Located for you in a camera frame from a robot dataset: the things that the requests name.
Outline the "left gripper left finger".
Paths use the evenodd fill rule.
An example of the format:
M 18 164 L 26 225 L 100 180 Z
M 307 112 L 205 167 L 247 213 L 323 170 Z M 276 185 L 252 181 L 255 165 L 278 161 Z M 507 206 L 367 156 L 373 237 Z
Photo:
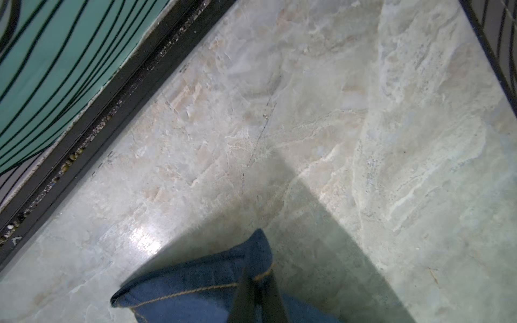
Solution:
M 257 304 L 257 285 L 247 270 L 239 278 L 227 323 L 254 323 Z

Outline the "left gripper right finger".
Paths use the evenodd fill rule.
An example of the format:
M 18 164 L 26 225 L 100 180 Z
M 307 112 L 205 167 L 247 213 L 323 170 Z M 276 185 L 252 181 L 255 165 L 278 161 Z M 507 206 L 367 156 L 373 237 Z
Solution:
M 291 320 L 273 271 L 265 277 L 261 289 L 262 319 L 265 323 L 289 323 Z

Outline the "dark blue denim trousers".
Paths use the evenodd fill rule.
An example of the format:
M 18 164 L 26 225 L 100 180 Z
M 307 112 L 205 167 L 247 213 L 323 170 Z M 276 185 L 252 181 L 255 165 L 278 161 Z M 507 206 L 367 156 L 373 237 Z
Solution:
M 263 322 L 261 286 L 273 271 L 273 254 L 258 229 L 245 242 L 223 252 L 137 277 L 110 299 L 138 322 L 227 322 L 242 271 L 257 285 L 255 322 Z M 336 318 L 280 290 L 291 322 L 336 322 Z

